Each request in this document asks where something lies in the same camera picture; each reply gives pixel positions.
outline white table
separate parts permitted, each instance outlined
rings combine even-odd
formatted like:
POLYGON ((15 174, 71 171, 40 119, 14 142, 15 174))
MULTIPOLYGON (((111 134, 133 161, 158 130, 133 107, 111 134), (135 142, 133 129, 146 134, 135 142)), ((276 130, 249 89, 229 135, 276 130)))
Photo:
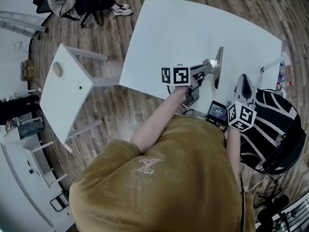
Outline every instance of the white table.
POLYGON ((40 179, 42 179, 44 181, 44 183, 46 184, 46 186, 48 188, 50 188, 54 183, 58 183, 59 181, 63 180, 65 177, 68 176, 67 173, 65 173, 64 175, 62 175, 60 178, 56 179, 53 182, 49 182, 48 181, 48 174, 52 173, 52 171, 54 170, 54 168, 48 169, 46 171, 44 171, 39 163, 38 157, 36 156, 36 153, 38 153, 40 150, 42 150, 43 148, 48 147, 49 145, 54 144, 53 141, 44 144, 44 145, 38 145, 37 148, 28 148, 28 147, 24 147, 24 152, 26 154, 28 163, 33 171, 33 173, 38 176, 40 179))
MULTIPOLYGON (((190 108, 207 113, 212 100, 226 105, 239 76, 255 84, 260 69, 280 58, 281 41, 260 27, 228 12, 184 0, 145 0, 126 55, 120 85, 162 99, 169 95, 161 68, 193 66, 215 59, 224 47, 219 88, 208 75, 199 100, 190 108)), ((279 64, 263 76, 262 88, 276 87, 279 64)))
POLYGON ((50 126, 60 142, 65 142, 102 123, 102 119, 82 128, 71 131, 74 121, 93 87, 114 86, 119 84, 117 78, 92 77, 75 55, 107 61, 106 55, 84 51, 60 44, 53 59, 63 68, 61 78, 57 77, 51 67, 42 92, 40 106, 50 126))

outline backpack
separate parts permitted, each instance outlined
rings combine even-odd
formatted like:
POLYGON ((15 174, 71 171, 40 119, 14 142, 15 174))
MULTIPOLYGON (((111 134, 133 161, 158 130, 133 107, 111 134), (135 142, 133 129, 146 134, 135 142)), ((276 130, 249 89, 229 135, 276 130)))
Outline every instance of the backpack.
POLYGON ((241 133, 241 161, 262 174, 281 174, 298 160, 305 144, 299 114, 285 98, 258 90, 256 119, 241 133))

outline gray jacket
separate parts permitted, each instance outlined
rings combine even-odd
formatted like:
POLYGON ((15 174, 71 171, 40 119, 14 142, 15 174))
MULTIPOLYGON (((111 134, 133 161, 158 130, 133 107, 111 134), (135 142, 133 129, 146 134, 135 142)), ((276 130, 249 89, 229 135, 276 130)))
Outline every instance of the gray jacket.
POLYGON ((49 7, 59 17, 63 17, 66 13, 74 18, 80 19, 81 16, 77 14, 74 6, 76 0, 47 0, 49 7))

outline small screen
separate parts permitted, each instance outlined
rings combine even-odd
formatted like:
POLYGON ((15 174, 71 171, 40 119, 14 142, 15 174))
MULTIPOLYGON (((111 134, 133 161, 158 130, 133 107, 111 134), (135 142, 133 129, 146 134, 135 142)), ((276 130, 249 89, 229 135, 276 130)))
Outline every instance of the small screen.
POLYGON ((220 120, 226 121, 227 116, 225 115, 225 112, 225 108, 212 104, 208 114, 220 120))

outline black strap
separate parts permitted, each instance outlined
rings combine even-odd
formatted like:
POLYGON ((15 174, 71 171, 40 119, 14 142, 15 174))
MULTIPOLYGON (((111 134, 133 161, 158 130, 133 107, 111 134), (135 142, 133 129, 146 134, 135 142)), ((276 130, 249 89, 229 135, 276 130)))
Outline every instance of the black strap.
POLYGON ((243 182, 241 178, 241 172, 240 172, 240 184, 241 184, 241 195, 242 195, 240 231, 245 232, 246 200, 245 200, 245 191, 243 189, 243 182))

